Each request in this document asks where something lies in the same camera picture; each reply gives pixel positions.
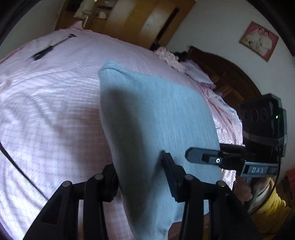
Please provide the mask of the right hand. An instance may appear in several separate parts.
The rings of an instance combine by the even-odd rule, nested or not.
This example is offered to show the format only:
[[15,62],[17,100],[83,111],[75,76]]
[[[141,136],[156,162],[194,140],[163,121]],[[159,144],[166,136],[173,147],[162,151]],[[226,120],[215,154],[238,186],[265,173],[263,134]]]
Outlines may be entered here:
[[[266,177],[260,178],[256,181],[256,184],[253,186],[253,188],[258,190],[258,196],[256,200],[254,200],[255,206],[260,205],[268,196],[271,180],[272,179],[270,177]],[[241,203],[245,203],[253,199],[251,186],[246,182],[244,177],[236,175],[235,183],[233,184],[233,192]]]

